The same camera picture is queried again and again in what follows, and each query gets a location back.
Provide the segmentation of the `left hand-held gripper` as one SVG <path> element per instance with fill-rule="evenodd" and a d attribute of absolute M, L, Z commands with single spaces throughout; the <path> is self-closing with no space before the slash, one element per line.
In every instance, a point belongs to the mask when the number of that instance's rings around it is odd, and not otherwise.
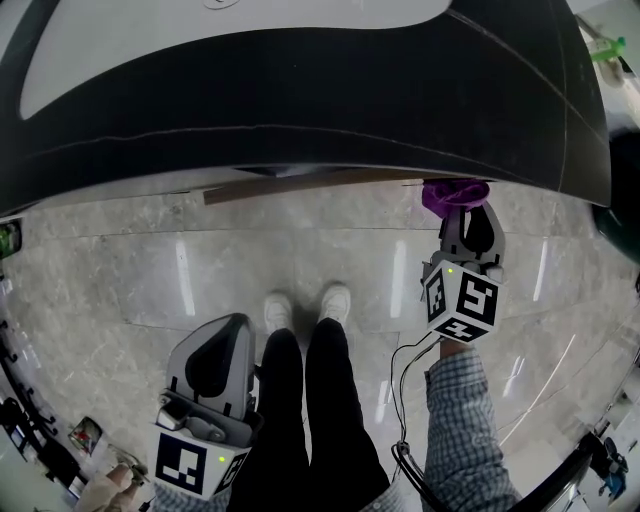
<path fill-rule="evenodd" d="M 230 489 L 264 423 L 249 398 L 253 361 L 246 315 L 210 321 L 172 350 L 167 386 L 173 392 L 160 395 L 149 434 L 154 483 L 200 500 Z"/>

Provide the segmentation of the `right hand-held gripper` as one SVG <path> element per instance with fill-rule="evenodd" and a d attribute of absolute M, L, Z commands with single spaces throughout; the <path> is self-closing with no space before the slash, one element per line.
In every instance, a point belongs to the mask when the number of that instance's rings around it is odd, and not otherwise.
<path fill-rule="evenodd" d="M 423 264 L 421 279 L 428 330 L 461 343 L 495 334 L 502 319 L 505 234 L 490 204 L 469 214 L 465 235 L 463 207 L 442 220 L 440 251 Z"/>

